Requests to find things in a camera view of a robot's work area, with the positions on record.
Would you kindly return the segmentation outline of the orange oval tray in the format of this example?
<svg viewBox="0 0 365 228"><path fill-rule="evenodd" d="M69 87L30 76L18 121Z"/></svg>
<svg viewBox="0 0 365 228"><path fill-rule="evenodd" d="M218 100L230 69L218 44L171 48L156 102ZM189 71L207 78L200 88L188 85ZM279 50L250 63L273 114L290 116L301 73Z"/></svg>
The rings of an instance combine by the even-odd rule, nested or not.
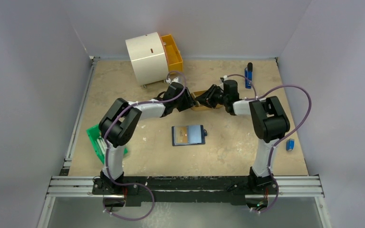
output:
<svg viewBox="0 0 365 228"><path fill-rule="evenodd" d="M219 104L217 102L212 102L210 98L208 100L204 100L204 103L206 105L203 105L202 103L200 103L199 101L196 100L196 98L202 96L203 94L205 94L207 92L208 92L207 90L202 90L202 91L196 91L196 92L191 93L192 98L196 102L196 104L193 107L191 107L192 110L194 110L194 111L205 111L205 110L209 110L209 109L222 108L221 104Z"/></svg>

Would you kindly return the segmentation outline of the gold VIP card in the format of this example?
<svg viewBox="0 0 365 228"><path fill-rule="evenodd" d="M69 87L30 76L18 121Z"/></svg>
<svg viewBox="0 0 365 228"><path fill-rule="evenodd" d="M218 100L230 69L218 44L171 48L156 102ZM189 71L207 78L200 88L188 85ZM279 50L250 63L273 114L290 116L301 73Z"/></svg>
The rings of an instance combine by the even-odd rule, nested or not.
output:
<svg viewBox="0 0 365 228"><path fill-rule="evenodd" d="M175 127L175 142L178 144L188 143L188 128L187 126Z"/></svg>

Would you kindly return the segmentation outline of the blue leather card holder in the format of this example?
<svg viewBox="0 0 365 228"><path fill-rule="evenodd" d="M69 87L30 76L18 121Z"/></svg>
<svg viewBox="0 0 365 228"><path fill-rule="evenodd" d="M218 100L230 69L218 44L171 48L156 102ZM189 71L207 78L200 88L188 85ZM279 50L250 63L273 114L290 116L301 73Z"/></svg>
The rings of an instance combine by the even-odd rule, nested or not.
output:
<svg viewBox="0 0 365 228"><path fill-rule="evenodd" d="M186 146L186 145L200 145L205 144L205 137L208 135L207 130L203 125L187 125L188 128L188 143L178 144L175 142L175 127L172 127L172 145L173 146Z"/></svg>

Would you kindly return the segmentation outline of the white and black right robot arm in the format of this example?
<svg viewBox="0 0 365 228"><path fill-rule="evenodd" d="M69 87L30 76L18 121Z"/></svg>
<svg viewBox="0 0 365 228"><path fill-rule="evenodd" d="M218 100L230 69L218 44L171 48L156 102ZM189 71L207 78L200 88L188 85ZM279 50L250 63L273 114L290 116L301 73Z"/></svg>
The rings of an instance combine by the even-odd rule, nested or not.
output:
<svg viewBox="0 0 365 228"><path fill-rule="evenodd" d="M256 158L248 175L248 188L260 193L273 184L273 162L276 143L290 130L288 117L276 96L261 100L240 99L238 83L225 80L223 86L212 85L195 100L208 108L223 105L231 115L249 115L258 137Z"/></svg>

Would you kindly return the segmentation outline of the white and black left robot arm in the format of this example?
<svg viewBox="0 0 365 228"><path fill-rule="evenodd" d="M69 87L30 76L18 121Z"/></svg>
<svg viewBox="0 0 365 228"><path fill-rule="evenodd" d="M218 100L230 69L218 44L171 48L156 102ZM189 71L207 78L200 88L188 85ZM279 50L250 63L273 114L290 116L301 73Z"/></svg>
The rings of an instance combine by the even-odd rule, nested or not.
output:
<svg viewBox="0 0 365 228"><path fill-rule="evenodd" d="M181 112L194 105L189 89L177 82L172 82L166 91L149 101L128 102L123 98L116 99L98 126L106 148L104 167L100 173L104 188L110 194L118 194L122 190L125 146L140 120L162 118L175 109Z"/></svg>

